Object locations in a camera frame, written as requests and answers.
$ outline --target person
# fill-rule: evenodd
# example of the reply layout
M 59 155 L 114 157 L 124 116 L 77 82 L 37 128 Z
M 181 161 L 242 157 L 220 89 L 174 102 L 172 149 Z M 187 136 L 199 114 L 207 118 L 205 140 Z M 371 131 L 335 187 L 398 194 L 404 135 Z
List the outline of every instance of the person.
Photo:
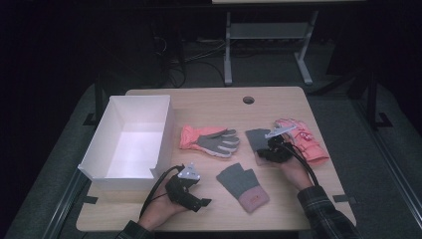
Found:
M 362 238 L 341 212 L 337 211 L 321 186 L 315 186 L 302 164 L 290 158 L 286 162 L 272 165 L 278 168 L 286 179 L 299 191 L 298 200 L 310 222 L 313 238 Z M 161 183 L 155 195 L 165 193 L 165 182 Z M 152 239 L 152 231 L 171 216 L 186 211 L 183 206 L 170 201 L 168 196 L 152 200 L 137 223 L 129 221 L 117 239 Z

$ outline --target plaid sleeve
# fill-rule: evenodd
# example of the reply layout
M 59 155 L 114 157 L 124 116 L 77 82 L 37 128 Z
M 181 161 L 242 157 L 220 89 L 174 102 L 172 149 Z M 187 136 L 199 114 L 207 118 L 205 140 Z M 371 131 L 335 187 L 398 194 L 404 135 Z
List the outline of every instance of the plaid sleeve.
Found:
M 310 221 L 314 238 L 362 238 L 350 220 L 335 209 L 322 187 L 300 191 L 298 200 Z
M 124 229 L 118 233 L 115 239 L 153 239 L 153 235 L 148 230 L 139 226 L 134 221 L 129 221 Z

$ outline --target hole in table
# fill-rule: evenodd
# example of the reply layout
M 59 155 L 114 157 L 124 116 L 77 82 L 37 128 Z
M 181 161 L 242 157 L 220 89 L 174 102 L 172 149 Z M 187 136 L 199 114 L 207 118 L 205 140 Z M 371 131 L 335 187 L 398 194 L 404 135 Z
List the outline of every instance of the hole in table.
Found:
M 253 104 L 255 101 L 254 98 L 252 97 L 243 97 L 243 103 L 247 104 L 247 105 L 251 105 Z

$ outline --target table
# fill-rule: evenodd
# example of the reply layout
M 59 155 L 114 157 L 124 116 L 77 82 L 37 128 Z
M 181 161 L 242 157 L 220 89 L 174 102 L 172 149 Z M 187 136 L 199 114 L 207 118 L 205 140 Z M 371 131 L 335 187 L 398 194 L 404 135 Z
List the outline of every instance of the table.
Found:
M 326 149 L 307 98 L 298 87 L 271 88 L 210 88 L 131 90 L 129 96 L 171 95 L 175 111 L 175 135 L 172 164 L 193 162 L 201 180 L 190 192 L 198 198 L 211 198 L 207 207 L 197 213 L 189 211 L 170 218 L 157 231 L 260 231 L 305 230 L 310 225 L 296 198 L 297 191 L 284 176 L 269 165 L 258 166 L 245 131 L 274 127 L 275 120 L 303 120 Z M 254 99 L 245 104 L 244 97 Z M 221 125 L 238 132 L 241 142 L 238 151 L 228 159 L 210 156 L 202 151 L 178 148 L 181 128 Z M 240 162 L 244 169 L 252 168 L 270 202 L 248 214 L 239 202 L 217 181 L 216 175 L 226 167 Z M 319 184 L 328 197 L 343 195 L 344 191 L 330 161 L 315 167 Z M 81 231 L 118 231 L 128 220 L 136 221 L 147 191 L 101 191 L 91 186 L 88 198 L 97 198 L 95 204 L 84 203 L 77 221 Z M 348 202 L 335 207 L 353 223 L 354 216 Z

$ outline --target white box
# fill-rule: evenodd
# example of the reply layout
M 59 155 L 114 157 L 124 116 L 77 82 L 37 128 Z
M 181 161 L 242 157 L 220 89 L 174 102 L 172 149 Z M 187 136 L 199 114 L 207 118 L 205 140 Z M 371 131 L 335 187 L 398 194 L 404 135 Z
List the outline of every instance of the white box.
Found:
M 150 190 L 171 166 L 170 96 L 113 96 L 78 169 L 102 190 Z

